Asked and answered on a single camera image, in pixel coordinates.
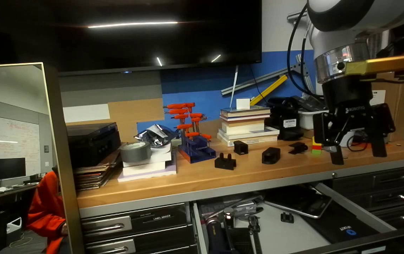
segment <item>mirror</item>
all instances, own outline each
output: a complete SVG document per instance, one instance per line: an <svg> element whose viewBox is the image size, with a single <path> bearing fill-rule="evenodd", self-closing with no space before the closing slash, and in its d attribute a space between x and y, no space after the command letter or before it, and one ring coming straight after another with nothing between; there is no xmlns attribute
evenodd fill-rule
<svg viewBox="0 0 404 254"><path fill-rule="evenodd" d="M71 248L81 252L79 208L55 76L54 67L41 62L0 64L0 160L23 160L23 166L0 163L0 186L23 184L31 174L58 166Z"/></svg>

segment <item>blue wall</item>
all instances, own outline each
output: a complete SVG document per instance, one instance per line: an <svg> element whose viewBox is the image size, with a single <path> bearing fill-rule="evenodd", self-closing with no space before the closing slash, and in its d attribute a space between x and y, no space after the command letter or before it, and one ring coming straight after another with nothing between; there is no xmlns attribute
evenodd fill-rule
<svg viewBox="0 0 404 254"><path fill-rule="evenodd" d="M295 63L295 56L298 53L299 50L291 52L290 57L291 64ZM284 69L285 56L287 56L285 50L263 52L261 63L239 66L237 83L251 80L254 77L267 74L270 71ZM315 81L314 50L305 52L305 66L314 83ZM219 110L229 107L230 94L222 95L220 90L232 86L234 76L234 66L170 69L170 70L162 70L160 74L161 74L164 105L172 103L194 101L195 103L194 111L203 112L206 115L206 119L219 118ZM234 98L257 95L259 90L264 90L274 80L275 79L259 83L259 87L251 86L244 90L239 90L236 91ZM263 98L260 104L264 104L268 97L287 97L287 95L301 95L301 91L292 86L291 80L287 80L283 86L277 87L274 93ZM175 127L178 124L178 119L174 119L171 118L170 114L165 114L165 118L162 121L138 122L138 129L144 129L155 122L168 127Z"/></svg>

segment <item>red object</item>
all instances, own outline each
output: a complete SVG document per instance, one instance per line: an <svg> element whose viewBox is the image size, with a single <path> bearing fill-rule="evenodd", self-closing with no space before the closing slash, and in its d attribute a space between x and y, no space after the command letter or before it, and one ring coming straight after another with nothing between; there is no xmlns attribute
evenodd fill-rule
<svg viewBox="0 0 404 254"><path fill-rule="evenodd" d="M47 254L58 254L64 238L61 227L65 213L55 172L48 172L35 189L27 220L30 230L48 237Z"/></svg>

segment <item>open drawer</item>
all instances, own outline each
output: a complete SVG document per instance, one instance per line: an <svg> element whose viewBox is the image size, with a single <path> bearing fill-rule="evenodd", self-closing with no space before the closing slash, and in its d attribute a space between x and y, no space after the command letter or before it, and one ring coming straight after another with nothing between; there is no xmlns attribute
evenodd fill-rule
<svg viewBox="0 0 404 254"><path fill-rule="evenodd" d="M386 221L380 220L374 214L369 213L363 207L343 197L338 191L332 190L323 183L316 184L316 189L326 196L332 197L332 206L339 206L346 211L352 213L364 228L369 228L366 234L356 234L350 228L356 228L353 224L349 227L349 222L345 222L343 227L339 227L340 232L350 234L339 241L332 241L332 237L326 235L321 227L323 224L315 225L311 220L302 218L298 214L294 214L294 222L283 221L281 214L284 210L261 203L263 210L257 213L260 231L259 241L260 249L251 251L250 248L236 251L239 254L249 252L263 252L263 254L288 254L288 252L342 252L342 254L374 254L374 252L404 252L404 228L397 230ZM213 239L213 227L208 225L209 221L206 217L201 215L201 203L194 203L194 215L196 220L199 246L201 252L213 252L210 245ZM338 220L336 214L331 213L331 220ZM249 222L243 220L234 220L234 228L247 228ZM253 234L249 235L250 241L254 245Z"/></svg>

